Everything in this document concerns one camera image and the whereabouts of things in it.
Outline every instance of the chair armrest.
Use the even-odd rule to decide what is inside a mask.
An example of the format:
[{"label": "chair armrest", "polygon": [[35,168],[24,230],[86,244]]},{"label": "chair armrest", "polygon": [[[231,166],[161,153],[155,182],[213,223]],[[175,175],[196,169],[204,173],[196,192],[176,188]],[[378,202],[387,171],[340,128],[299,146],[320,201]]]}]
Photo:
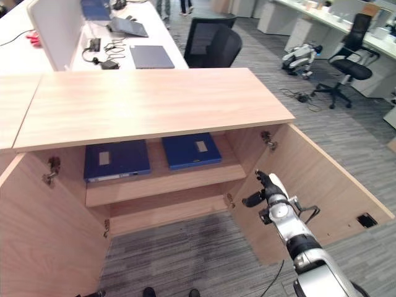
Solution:
[{"label": "chair armrest", "polygon": [[357,63],[359,63],[359,62],[362,60],[363,57],[362,57],[360,54],[358,54],[356,51],[353,51],[352,49],[343,46],[338,52],[336,52],[333,56],[331,56],[331,57],[329,58],[329,62],[331,62],[331,60],[332,60],[334,57],[342,56],[342,55],[340,55],[340,54],[338,54],[338,53],[341,52],[341,51],[344,50],[344,49],[347,50],[347,51],[349,51],[351,54],[355,54],[355,55],[359,56],[359,60],[357,61]]},{"label": "chair armrest", "polygon": [[370,63],[368,63],[368,65],[370,65],[373,62],[377,61],[381,57],[381,55],[378,52],[372,50],[371,48],[367,48],[365,46],[362,46],[361,49],[364,50],[364,51],[367,51],[368,53],[371,53],[371,57],[373,57],[373,56],[376,57],[374,60],[370,61]]}]

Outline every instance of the blue folder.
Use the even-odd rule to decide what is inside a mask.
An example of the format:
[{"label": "blue folder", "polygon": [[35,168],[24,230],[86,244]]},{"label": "blue folder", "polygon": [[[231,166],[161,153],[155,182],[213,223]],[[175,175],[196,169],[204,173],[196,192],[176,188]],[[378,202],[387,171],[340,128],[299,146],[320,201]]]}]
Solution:
[{"label": "blue folder", "polygon": [[81,0],[81,9],[86,20],[111,20],[109,0]]},{"label": "blue folder", "polygon": [[87,145],[85,149],[84,180],[87,183],[149,173],[144,140]]},{"label": "blue folder", "polygon": [[209,133],[164,137],[162,144],[171,170],[222,161],[222,156]]}]

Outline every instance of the mesh chair back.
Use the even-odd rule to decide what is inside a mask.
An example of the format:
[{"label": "mesh chair back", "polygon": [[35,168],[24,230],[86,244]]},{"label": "mesh chair back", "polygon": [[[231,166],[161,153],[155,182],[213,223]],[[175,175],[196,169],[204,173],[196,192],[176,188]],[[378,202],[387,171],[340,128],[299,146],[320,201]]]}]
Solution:
[{"label": "mesh chair back", "polygon": [[207,48],[203,68],[226,68],[230,67],[236,56],[241,51],[242,39],[232,29],[221,25],[213,38],[213,42]]},{"label": "mesh chair back", "polygon": [[371,16],[356,14],[350,33],[345,37],[345,47],[357,51],[363,44],[364,36],[370,27]]},{"label": "mesh chair back", "polygon": [[207,54],[207,47],[212,43],[219,26],[226,25],[232,28],[235,21],[236,17],[222,19],[193,18],[184,52],[184,59],[187,64],[191,67],[199,67]]}]

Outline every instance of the black shoe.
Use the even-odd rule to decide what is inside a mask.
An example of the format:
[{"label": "black shoe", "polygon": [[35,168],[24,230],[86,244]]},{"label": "black shoe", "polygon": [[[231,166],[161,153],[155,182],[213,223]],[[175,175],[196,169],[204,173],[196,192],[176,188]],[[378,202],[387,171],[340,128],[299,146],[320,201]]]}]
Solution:
[{"label": "black shoe", "polygon": [[148,286],[143,290],[143,297],[156,297],[154,289],[151,286]]},{"label": "black shoe", "polygon": [[200,293],[197,289],[192,289],[188,294],[188,297],[200,297]]}]

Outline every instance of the robot dog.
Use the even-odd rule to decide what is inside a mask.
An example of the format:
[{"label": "robot dog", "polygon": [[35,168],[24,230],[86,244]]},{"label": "robot dog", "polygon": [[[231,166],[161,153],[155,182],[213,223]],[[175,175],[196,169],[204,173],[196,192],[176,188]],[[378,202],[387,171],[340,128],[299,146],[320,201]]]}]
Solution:
[{"label": "robot dog", "polygon": [[322,50],[323,47],[321,45],[313,46],[305,43],[297,46],[282,58],[282,69],[286,70],[289,75],[297,75],[296,70],[304,66],[305,69],[302,76],[304,79],[309,79],[312,75],[312,71],[310,71],[311,65]]}]

